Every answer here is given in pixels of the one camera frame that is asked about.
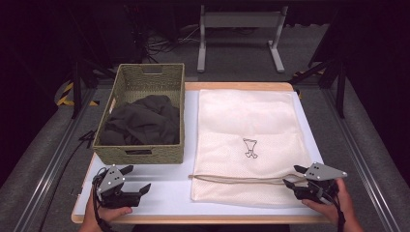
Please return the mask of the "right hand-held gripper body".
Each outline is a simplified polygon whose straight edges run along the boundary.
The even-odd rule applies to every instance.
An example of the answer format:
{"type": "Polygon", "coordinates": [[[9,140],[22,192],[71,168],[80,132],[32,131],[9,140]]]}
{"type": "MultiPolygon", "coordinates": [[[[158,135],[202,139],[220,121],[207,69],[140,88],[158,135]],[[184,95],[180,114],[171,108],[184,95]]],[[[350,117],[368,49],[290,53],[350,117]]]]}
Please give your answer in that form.
{"type": "Polygon", "coordinates": [[[307,180],[303,190],[294,192],[298,200],[309,199],[319,204],[332,205],[338,194],[336,179],[345,178],[347,173],[320,162],[314,162],[306,167],[302,174],[307,180]]]}

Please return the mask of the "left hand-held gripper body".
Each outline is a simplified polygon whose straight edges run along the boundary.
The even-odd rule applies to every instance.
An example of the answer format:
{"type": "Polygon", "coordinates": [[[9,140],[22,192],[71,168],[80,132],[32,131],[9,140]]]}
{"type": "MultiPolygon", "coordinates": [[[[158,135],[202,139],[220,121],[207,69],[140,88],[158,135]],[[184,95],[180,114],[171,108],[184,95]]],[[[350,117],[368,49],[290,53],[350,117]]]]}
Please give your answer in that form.
{"type": "Polygon", "coordinates": [[[126,179],[125,175],[120,172],[121,169],[113,164],[93,179],[94,195],[104,208],[118,209],[139,205],[142,196],[139,192],[122,191],[126,179]]]}

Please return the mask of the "dark grey cloth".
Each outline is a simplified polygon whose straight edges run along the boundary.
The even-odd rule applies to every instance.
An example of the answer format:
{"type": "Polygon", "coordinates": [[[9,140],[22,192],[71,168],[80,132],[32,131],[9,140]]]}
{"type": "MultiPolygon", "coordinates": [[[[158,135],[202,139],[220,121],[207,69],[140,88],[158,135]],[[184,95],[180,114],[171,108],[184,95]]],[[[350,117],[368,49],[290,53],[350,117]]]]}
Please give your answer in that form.
{"type": "Polygon", "coordinates": [[[180,142],[180,111],[168,96],[150,95],[114,108],[100,143],[106,146],[172,145],[180,142]]]}

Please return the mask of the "white mesh laundry bag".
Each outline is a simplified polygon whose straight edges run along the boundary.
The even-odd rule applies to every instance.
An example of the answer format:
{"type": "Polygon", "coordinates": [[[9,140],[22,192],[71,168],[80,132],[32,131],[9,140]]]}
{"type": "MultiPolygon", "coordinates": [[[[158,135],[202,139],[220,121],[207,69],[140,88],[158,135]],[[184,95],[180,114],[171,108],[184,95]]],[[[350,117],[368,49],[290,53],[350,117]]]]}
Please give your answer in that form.
{"type": "Polygon", "coordinates": [[[282,179],[309,165],[292,92],[202,90],[191,199],[230,205],[293,204],[282,179]]]}

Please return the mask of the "green woven basket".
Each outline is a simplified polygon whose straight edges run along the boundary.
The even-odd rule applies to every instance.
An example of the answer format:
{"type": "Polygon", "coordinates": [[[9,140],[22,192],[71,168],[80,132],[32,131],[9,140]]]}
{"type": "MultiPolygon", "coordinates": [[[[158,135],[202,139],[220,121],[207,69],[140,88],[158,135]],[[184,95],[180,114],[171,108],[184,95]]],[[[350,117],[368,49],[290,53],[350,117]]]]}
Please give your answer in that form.
{"type": "Polygon", "coordinates": [[[117,71],[107,105],[95,135],[93,149],[106,164],[172,164],[184,159],[184,64],[122,64],[117,71]],[[102,145],[101,136],[111,113],[150,95],[167,96],[179,113],[179,142],[159,145],[102,145]]]}

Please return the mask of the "person's left hand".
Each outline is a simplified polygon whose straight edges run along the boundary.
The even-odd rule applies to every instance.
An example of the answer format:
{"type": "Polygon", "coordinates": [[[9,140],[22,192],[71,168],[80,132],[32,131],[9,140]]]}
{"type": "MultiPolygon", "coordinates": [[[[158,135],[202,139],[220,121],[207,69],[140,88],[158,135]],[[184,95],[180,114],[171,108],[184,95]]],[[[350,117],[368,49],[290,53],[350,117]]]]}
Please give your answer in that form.
{"type": "Polygon", "coordinates": [[[82,224],[94,224],[97,225],[98,222],[96,220],[95,212],[98,212],[98,215],[101,219],[111,222],[116,218],[128,215],[132,212],[132,208],[130,207],[122,207],[118,209],[106,209],[103,207],[98,207],[94,205],[94,197],[93,194],[90,194],[89,199],[87,201],[84,220],[82,224]]]}

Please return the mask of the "person's right hand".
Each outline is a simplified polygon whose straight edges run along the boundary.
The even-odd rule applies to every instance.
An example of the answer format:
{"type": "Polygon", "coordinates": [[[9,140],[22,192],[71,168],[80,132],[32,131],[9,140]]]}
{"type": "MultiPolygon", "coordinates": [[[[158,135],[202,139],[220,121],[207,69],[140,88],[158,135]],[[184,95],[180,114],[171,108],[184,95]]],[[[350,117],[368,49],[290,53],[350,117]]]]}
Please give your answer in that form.
{"type": "MultiPolygon", "coordinates": [[[[337,204],[344,214],[344,217],[346,219],[345,226],[347,226],[349,222],[352,222],[355,219],[353,201],[347,191],[344,181],[338,178],[336,179],[336,183],[338,186],[337,204]]],[[[303,199],[302,203],[312,210],[325,216],[333,225],[337,225],[338,212],[336,206],[319,204],[308,199],[303,199]]]]}

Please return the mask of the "person's dark clothing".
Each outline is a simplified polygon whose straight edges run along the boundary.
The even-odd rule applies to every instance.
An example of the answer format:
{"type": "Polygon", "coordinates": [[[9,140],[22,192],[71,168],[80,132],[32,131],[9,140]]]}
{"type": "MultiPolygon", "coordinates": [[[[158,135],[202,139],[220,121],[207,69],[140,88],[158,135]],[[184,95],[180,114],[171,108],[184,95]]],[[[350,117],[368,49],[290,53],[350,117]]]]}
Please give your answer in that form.
{"type": "Polygon", "coordinates": [[[134,226],[132,232],[290,232],[290,226],[287,224],[143,224],[134,226]]]}

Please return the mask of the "white table sheet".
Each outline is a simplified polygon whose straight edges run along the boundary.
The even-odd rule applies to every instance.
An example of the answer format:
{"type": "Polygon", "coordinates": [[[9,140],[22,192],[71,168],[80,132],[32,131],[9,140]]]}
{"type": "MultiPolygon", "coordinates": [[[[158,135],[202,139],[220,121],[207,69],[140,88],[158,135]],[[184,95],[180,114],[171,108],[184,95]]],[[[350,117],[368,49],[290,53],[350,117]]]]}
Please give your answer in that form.
{"type": "Polygon", "coordinates": [[[120,217],[118,223],[158,223],[174,219],[177,223],[191,223],[196,218],[209,217],[216,222],[225,217],[289,217],[292,223],[317,214],[295,200],[293,204],[274,206],[239,206],[193,201],[190,197],[194,153],[197,146],[197,91],[187,91],[185,110],[185,150],[181,164],[139,164],[126,176],[125,191],[137,191],[150,185],[141,202],[132,213],[120,217]]]}

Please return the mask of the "black stand legs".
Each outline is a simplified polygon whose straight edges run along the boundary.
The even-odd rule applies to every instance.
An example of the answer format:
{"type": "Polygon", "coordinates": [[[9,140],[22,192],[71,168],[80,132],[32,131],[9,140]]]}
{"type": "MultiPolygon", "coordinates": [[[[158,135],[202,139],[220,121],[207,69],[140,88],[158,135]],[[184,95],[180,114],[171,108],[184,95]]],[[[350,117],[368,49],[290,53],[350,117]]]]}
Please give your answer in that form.
{"type": "Polygon", "coordinates": [[[346,71],[343,62],[340,59],[333,59],[319,63],[318,65],[308,69],[305,72],[295,73],[288,80],[288,83],[295,85],[308,77],[323,71],[317,84],[322,89],[330,89],[334,82],[337,83],[336,92],[336,110],[340,118],[344,118],[344,91],[346,83],[346,71]]]}
{"type": "Polygon", "coordinates": [[[99,78],[114,79],[116,73],[103,68],[96,63],[78,58],[73,62],[72,81],[73,81],[73,116],[75,119],[85,103],[82,100],[82,86],[86,89],[94,89],[99,84],[99,78]]]}

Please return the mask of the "yellow black hazard tape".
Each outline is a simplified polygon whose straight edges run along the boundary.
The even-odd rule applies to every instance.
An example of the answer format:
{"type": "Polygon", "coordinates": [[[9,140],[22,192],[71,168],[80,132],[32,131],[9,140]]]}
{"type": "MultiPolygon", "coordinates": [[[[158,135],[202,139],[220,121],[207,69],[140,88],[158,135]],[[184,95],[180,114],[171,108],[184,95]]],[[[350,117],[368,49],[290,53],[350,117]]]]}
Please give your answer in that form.
{"type": "Polygon", "coordinates": [[[74,101],[71,101],[68,99],[70,91],[73,89],[73,82],[69,81],[64,88],[61,97],[57,101],[57,105],[69,105],[69,106],[74,106],[74,101]]]}

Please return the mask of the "aluminium floor rail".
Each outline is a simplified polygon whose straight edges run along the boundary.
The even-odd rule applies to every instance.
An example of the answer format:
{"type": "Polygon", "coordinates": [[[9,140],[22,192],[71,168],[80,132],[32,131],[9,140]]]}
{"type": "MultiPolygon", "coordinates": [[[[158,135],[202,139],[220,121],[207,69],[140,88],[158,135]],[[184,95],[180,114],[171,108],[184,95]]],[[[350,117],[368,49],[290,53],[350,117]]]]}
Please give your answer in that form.
{"type": "Polygon", "coordinates": [[[17,214],[12,232],[29,231],[47,195],[57,183],[63,161],[68,158],[73,135],[87,108],[86,103],[94,97],[95,92],[95,89],[82,91],[83,106],[75,117],[73,107],[59,106],[15,167],[15,192],[23,199],[16,202],[20,213],[17,214]]]}
{"type": "Polygon", "coordinates": [[[322,91],[327,105],[331,108],[334,117],[336,118],[339,129],[341,130],[343,137],[349,147],[351,153],[351,160],[353,161],[355,168],[364,184],[366,192],[376,210],[377,215],[381,219],[383,227],[386,232],[401,232],[394,215],[388,203],[376,183],[373,174],[368,167],[366,160],[363,156],[359,145],[357,144],[352,131],[349,129],[347,122],[339,116],[336,109],[336,98],[333,96],[331,90],[322,91]]]}

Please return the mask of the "grey metal stand frame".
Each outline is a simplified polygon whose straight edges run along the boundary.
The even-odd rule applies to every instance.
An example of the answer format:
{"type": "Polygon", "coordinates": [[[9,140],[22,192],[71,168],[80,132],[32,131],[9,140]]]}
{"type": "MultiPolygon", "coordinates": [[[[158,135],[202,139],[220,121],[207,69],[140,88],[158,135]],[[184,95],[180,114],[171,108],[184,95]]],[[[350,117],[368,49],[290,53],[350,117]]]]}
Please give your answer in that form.
{"type": "Polygon", "coordinates": [[[278,53],[278,41],[287,16],[288,7],[273,12],[207,12],[200,9],[197,71],[205,72],[206,66],[206,29],[207,28],[274,28],[274,37],[267,42],[278,73],[285,71],[278,53]]]}

